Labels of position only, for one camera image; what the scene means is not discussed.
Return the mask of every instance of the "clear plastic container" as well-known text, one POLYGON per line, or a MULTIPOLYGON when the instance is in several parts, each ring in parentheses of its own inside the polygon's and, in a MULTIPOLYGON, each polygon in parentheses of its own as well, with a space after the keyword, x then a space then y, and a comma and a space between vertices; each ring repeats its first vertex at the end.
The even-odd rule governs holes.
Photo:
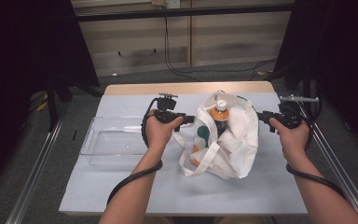
POLYGON ((94 118, 80 150, 89 165, 132 169, 147 151, 141 133, 142 118, 94 118))

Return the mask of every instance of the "bottle cap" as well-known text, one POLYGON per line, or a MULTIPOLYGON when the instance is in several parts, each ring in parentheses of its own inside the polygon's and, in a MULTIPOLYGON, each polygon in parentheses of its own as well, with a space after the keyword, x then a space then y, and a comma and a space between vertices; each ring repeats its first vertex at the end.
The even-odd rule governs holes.
POLYGON ((217 101, 216 109, 220 111, 225 111, 227 106, 227 102, 224 100, 217 101))

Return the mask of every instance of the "wooden table edge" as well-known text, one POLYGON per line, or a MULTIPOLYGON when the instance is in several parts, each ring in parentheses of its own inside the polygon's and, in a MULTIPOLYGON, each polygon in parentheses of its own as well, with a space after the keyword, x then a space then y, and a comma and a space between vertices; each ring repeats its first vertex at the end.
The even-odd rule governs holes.
POLYGON ((213 93, 215 91, 234 92, 275 92, 268 81, 237 82, 182 82, 182 83, 148 83, 115 84, 106 87, 105 95, 213 93))

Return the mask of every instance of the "human arm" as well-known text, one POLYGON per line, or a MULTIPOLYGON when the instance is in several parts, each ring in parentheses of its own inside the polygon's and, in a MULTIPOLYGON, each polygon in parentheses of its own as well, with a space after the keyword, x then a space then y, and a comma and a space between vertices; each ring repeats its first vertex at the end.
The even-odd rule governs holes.
MULTIPOLYGON (((149 147, 132 174, 154 167, 159 163, 172 136, 172 130, 182 121, 183 118, 177 118, 168 124, 163 124, 154 116, 147 120, 146 137, 149 147)), ((143 223, 155 176, 156 173, 142 176, 120 189, 107 205, 99 223, 143 223)))
MULTIPOLYGON (((278 131, 288 164, 299 172, 323 177, 305 152, 310 131, 307 124, 302 121, 299 127, 290 130, 276 119, 270 119, 269 123, 278 131)), ((358 213, 334 190, 297 175, 295 180, 312 223, 358 223, 358 213)))

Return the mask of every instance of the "white tote bag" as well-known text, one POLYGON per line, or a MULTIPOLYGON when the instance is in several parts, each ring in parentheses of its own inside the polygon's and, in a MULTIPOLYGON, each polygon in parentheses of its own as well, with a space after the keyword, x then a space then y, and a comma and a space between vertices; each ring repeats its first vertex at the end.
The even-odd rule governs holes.
POLYGON ((185 176, 201 175, 205 171, 225 179, 248 175, 258 147, 258 117, 250 101, 217 91, 197 109, 194 128, 193 148, 186 149, 189 144, 179 133, 173 133, 184 149, 179 164, 185 176), (210 110, 219 100, 227 102, 229 117, 226 130, 218 137, 210 110), (197 168, 185 167, 186 159, 197 168))

